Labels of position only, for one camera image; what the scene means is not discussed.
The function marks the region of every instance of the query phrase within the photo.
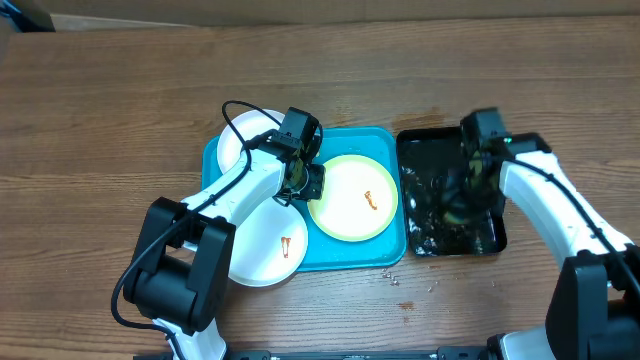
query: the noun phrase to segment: black tray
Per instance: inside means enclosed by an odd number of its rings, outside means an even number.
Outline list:
[[[503,204],[473,225],[440,221],[434,204],[438,178],[464,166],[459,127],[405,130],[398,134],[396,154],[409,247],[418,256],[496,254],[507,246]]]

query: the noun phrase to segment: wooden table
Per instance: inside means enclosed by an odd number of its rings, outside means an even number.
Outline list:
[[[394,134],[498,106],[509,130],[540,132],[594,207],[640,239],[639,35],[638,17],[596,17],[13,36],[0,71],[0,354],[167,348],[158,333],[117,325],[109,297],[150,203],[198,191],[227,99]],[[407,254],[390,269],[399,287],[380,269],[231,287],[220,331],[237,349],[394,350],[541,324],[558,269],[513,205],[505,221],[500,256]]]

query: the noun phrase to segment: white plate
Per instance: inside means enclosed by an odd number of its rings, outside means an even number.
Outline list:
[[[291,238],[287,258],[283,236]],[[229,278],[252,287],[276,284],[298,269],[307,245],[307,224],[298,210],[265,200],[236,230]]]
[[[398,208],[398,191],[387,169],[361,155],[338,156],[324,166],[322,199],[308,203],[318,227],[343,241],[364,241],[384,231]]]
[[[266,109],[265,111],[280,122],[284,119],[284,114],[280,112]],[[254,136],[263,134],[265,131],[279,128],[278,124],[264,116],[258,110],[251,110],[240,114],[231,120],[231,122],[245,140],[251,140]],[[229,125],[227,125],[222,131],[222,134],[220,134],[220,140],[218,141],[218,166],[223,174],[238,162],[241,149],[242,144],[240,144],[240,140],[238,140],[236,134],[231,130]]]

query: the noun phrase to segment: blue object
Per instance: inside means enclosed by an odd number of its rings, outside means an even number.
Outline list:
[[[204,149],[202,157],[202,189],[222,176],[218,166],[217,149],[220,137],[213,138]],[[340,155],[363,155],[385,167],[393,177],[398,190],[398,208],[391,224],[376,237],[361,242],[336,240],[325,234],[311,218],[307,203],[292,203],[307,223],[309,247],[298,271],[355,269],[391,266],[407,251],[404,228],[402,196],[399,193],[400,178],[393,136],[381,127],[352,127],[325,129],[319,156],[315,163],[324,164]]]

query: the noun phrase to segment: teal mat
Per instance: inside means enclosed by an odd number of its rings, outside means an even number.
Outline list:
[[[222,173],[217,162],[219,137],[213,138],[202,157],[202,189],[217,180]],[[398,191],[398,208],[391,224],[376,237],[361,242],[336,240],[315,224],[307,203],[292,203],[302,214],[309,229],[309,247],[298,271],[319,271],[391,266],[407,251],[404,212],[400,194],[400,178],[395,140],[380,127],[325,129],[324,140],[315,163],[324,164],[336,156],[355,154],[369,157],[385,167],[393,177]]]

